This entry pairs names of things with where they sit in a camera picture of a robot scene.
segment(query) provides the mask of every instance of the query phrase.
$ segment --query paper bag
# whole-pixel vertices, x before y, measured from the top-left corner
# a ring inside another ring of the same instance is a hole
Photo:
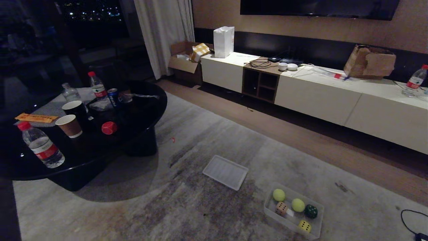
[[[193,52],[190,55],[190,60],[195,63],[199,62],[202,56],[210,52],[210,48],[205,43],[192,46],[192,49],[193,49]]]
[[[389,50],[356,45],[343,70],[350,77],[382,79],[394,70],[395,59]]]
[[[226,58],[233,52],[235,27],[221,27],[214,30],[214,49],[216,58]]]

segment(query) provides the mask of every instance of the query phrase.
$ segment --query plastic tray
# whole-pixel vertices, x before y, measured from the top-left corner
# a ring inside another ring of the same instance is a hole
[[[307,218],[303,214],[303,212],[301,212],[301,213],[293,212],[294,216],[286,214],[284,217],[276,214],[275,209],[276,209],[276,204],[278,202],[275,201],[272,197],[273,191],[275,189],[281,189],[285,192],[284,203],[288,206],[289,209],[292,209],[291,208],[291,202],[293,201],[293,199],[299,198],[305,203],[305,205],[308,205],[308,204],[314,205],[318,209],[318,216],[315,219],[310,219],[310,218]],[[290,230],[304,235],[309,240],[314,240],[314,239],[317,239],[320,237],[322,218],[324,215],[324,206],[323,205],[321,205],[320,203],[317,203],[317,202],[315,202],[315,201],[299,194],[298,192],[295,192],[295,191],[293,191],[293,190],[291,190],[291,189],[289,189],[289,188],[287,188],[287,187],[285,187],[279,183],[273,183],[271,186],[271,189],[267,195],[268,196],[266,197],[265,208],[264,208],[265,214],[267,216],[273,218],[275,221],[286,226]],[[306,222],[309,222],[309,224],[312,227],[312,230],[310,233],[307,233],[298,227],[301,220],[305,220]]]
[[[215,155],[202,173],[238,191],[248,173],[248,168]]]

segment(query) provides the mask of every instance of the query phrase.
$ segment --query orange ticket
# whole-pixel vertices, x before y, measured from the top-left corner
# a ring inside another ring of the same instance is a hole
[[[51,123],[57,116],[50,115],[41,115],[41,114],[26,114],[22,113],[19,116],[15,117],[15,119],[20,121],[33,121],[33,122],[43,122],[43,123]]]

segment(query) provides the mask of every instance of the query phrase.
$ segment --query white device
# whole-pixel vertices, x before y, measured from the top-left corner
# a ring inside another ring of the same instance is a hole
[[[287,66],[287,69],[291,70],[291,71],[296,71],[297,70],[297,64],[295,64],[295,63],[289,63],[288,66]]]

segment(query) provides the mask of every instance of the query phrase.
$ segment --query brown paper bag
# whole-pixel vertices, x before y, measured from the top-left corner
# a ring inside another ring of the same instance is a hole
[[[343,70],[350,77],[382,79],[394,70],[395,59],[389,50],[356,45]]]

